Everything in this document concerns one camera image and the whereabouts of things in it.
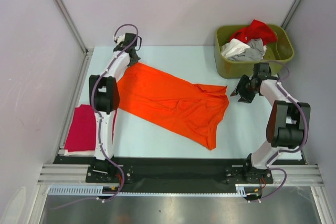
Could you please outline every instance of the wall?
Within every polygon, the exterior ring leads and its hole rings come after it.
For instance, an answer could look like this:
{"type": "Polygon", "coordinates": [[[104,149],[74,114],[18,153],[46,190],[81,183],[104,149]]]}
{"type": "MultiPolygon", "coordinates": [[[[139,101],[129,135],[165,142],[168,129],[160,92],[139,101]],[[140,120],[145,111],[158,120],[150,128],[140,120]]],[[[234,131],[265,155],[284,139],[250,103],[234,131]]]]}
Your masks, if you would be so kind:
{"type": "Polygon", "coordinates": [[[139,27],[145,45],[213,45],[215,29],[254,18],[280,25],[293,0],[64,0],[89,47],[114,45],[115,29],[139,27]]]}
{"type": "Polygon", "coordinates": [[[0,6],[0,219],[25,186],[23,223],[41,166],[55,151],[83,55],[53,0],[0,0],[0,6]]]}
{"type": "Polygon", "coordinates": [[[311,105],[309,139],[305,151],[318,163],[336,207],[336,0],[303,0],[288,28],[296,51],[285,83],[296,98],[311,105]]]}

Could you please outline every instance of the plastic container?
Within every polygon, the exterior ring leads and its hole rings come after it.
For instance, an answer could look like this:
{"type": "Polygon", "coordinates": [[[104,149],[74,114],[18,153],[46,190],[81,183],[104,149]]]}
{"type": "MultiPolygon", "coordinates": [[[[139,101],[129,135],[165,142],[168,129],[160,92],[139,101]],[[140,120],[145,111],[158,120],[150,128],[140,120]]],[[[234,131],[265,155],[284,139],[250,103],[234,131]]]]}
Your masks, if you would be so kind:
{"type": "MultiPolygon", "coordinates": [[[[214,48],[216,67],[219,75],[225,79],[240,78],[244,74],[250,76],[253,73],[254,64],[258,63],[258,61],[227,60],[220,53],[222,46],[229,42],[231,35],[245,26],[247,25],[222,26],[216,31],[214,48]]],[[[267,50],[261,62],[276,60],[287,63],[294,57],[294,50],[285,30],[277,25],[268,24],[268,26],[276,33],[278,41],[266,45],[267,50]]],[[[269,66],[272,74],[277,74],[282,69],[282,65],[275,62],[270,62],[269,66]]]]}

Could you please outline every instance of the orange cloth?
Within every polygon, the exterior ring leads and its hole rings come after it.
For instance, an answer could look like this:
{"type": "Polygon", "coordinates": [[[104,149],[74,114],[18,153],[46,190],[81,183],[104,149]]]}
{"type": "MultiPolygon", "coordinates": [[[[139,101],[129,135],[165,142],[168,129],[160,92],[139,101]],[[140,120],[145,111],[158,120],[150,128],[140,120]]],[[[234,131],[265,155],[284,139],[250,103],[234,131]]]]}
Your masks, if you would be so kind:
{"type": "Polygon", "coordinates": [[[191,84],[137,63],[126,70],[118,90],[119,108],[216,148],[217,125],[229,104],[226,87],[191,84]]]}

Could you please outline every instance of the shiny metal surface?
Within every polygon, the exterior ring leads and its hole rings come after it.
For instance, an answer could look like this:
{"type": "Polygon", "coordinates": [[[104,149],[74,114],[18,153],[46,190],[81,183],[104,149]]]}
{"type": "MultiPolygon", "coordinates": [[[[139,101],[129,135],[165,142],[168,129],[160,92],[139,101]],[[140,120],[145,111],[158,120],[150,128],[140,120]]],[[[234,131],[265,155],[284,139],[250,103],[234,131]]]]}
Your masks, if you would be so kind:
{"type": "MultiPolygon", "coordinates": [[[[76,196],[48,196],[45,209],[77,199],[76,196]]],[[[321,221],[309,187],[286,187],[261,204],[223,197],[120,196],[104,204],[86,200],[44,211],[40,223],[317,224],[321,221]]]]}

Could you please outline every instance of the purple cable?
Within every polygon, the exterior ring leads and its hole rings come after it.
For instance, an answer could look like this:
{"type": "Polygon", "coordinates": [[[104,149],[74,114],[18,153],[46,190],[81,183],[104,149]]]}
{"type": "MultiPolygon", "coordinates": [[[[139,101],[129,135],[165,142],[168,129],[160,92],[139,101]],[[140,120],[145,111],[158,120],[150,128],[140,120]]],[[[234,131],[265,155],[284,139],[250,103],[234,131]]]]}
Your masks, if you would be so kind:
{"type": "MultiPolygon", "coordinates": [[[[301,117],[302,117],[302,120],[303,120],[303,139],[302,139],[302,143],[300,144],[300,146],[297,148],[297,149],[295,149],[295,150],[292,150],[292,151],[289,151],[289,150],[279,150],[277,153],[274,153],[274,155],[271,157],[271,158],[269,158],[269,160],[266,162],[266,166],[269,166],[270,165],[270,163],[280,154],[280,153],[296,153],[296,152],[299,152],[300,150],[302,150],[302,148],[304,147],[304,145],[306,144],[306,142],[307,142],[307,140],[308,140],[308,124],[307,124],[307,119],[306,119],[306,116],[304,115],[304,112],[303,112],[303,110],[302,110],[302,108],[300,107],[300,105],[292,98],[292,96],[290,96],[290,94],[289,93],[287,93],[287,91],[286,90],[284,90],[284,88],[279,84],[282,80],[285,80],[285,79],[287,79],[288,77],[289,77],[289,75],[290,75],[290,71],[289,71],[289,69],[287,68],[287,66],[285,65],[285,64],[283,64],[283,63],[281,63],[281,62],[278,62],[278,61],[275,61],[275,60],[270,60],[270,61],[267,61],[266,63],[268,63],[268,62],[274,62],[274,63],[278,63],[278,64],[281,64],[281,65],[283,65],[285,68],[286,68],[286,70],[287,70],[287,72],[288,72],[288,74],[284,77],[284,78],[280,78],[279,79],[279,81],[277,82],[277,84],[276,84],[276,86],[277,86],[277,88],[279,89],[279,91],[291,102],[291,103],[293,103],[294,105],[295,105],[295,107],[298,109],[298,111],[300,112],[300,115],[301,115],[301,117]]],[[[283,179],[283,181],[282,181],[282,183],[280,184],[280,186],[275,190],[275,191],[273,191],[273,192],[271,192],[270,194],[268,194],[268,195],[266,195],[266,196],[264,196],[264,197],[262,197],[262,199],[265,199],[265,198],[268,198],[268,197],[270,197],[270,196],[272,196],[273,194],[275,194],[278,190],[280,190],[283,186],[284,186],[284,184],[285,184],[285,182],[286,182],[286,180],[287,180],[287,173],[286,173],[286,171],[284,170],[284,169],[281,169],[281,168],[271,168],[271,167],[268,167],[270,170],[280,170],[280,171],[282,171],[283,173],[284,173],[284,175],[285,175],[285,177],[284,177],[284,179],[283,179]]]]}
{"type": "MultiPolygon", "coordinates": [[[[105,151],[104,151],[104,148],[102,147],[102,143],[101,143],[101,122],[102,122],[102,114],[100,113],[100,111],[98,111],[98,110],[96,110],[96,108],[95,108],[95,103],[94,103],[94,101],[95,101],[95,92],[96,92],[96,90],[97,90],[97,87],[98,87],[98,83],[100,82],[100,80],[107,74],[107,72],[110,70],[110,68],[112,67],[112,65],[113,65],[113,63],[115,62],[115,60],[120,56],[120,55],[122,55],[122,53],[124,53],[127,49],[129,49],[136,41],[137,41],[137,39],[138,39],[138,34],[139,34],[139,30],[138,30],[138,28],[135,26],[135,25],[133,25],[133,24],[124,24],[124,25],[122,25],[122,26],[120,26],[120,27],[118,27],[117,29],[116,29],[116,31],[115,31],[115,33],[114,33],[114,36],[116,36],[117,35],[117,33],[118,33],[118,31],[122,28],[122,27],[124,27],[124,26],[132,26],[132,27],[134,27],[135,29],[136,29],[136,35],[135,35],[135,38],[132,40],[132,42],[128,45],[128,46],[126,46],[124,49],[122,49],[118,54],[117,54],[117,56],[115,57],[115,58],[113,58],[112,59],[112,61],[111,61],[111,63],[108,65],[108,67],[107,67],[107,70],[106,71],[104,71],[104,73],[98,78],[98,80],[95,82],[95,85],[93,86],[93,89],[92,89],[92,95],[91,95],[91,106],[92,106],[92,108],[93,108],[93,110],[96,112],[96,113],[98,113],[99,114],[99,116],[100,116],[100,120],[99,120],[99,125],[98,125],[98,132],[99,132],[99,134],[98,134],[98,142],[99,142],[99,145],[100,145],[100,150],[101,150],[101,152],[103,153],[103,155],[104,155],[104,157],[112,164],[112,165],[114,165],[119,171],[120,171],[120,173],[121,173],[121,184],[120,184],[120,186],[119,186],[119,188],[118,188],[118,190],[110,197],[110,198],[108,198],[108,199],[105,199],[105,200],[102,200],[102,201],[104,201],[104,202],[109,202],[109,201],[111,201],[120,191],[121,191],[121,189],[122,189],[122,187],[123,187],[123,185],[124,185],[124,180],[125,180],[125,174],[124,174],[124,172],[123,172],[123,170],[121,169],[121,167],[118,165],[118,164],[116,164],[115,162],[113,162],[107,155],[106,155],[106,153],[105,153],[105,151]]],[[[75,200],[75,201],[72,201],[72,202],[69,202],[69,203],[66,203],[66,204],[64,204],[64,205],[61,205],[61,206],[58,206],[58,207],[54,207],[54,208],[49,208],[49,210],[58,210],[58,209],[60,209],[60,208],[63,208],[63,207],[67,207],[67,206],[71,206],[72,204],[76,204],[76,203],[78,203],[78,202],[81,202],[81,201],[84,201],[84,200],[88,200],[88,199],[97,199],[96,197],[86,197],[86,198],[82,198],[82,199],[78,199],[78,200],[75,200]]]]}

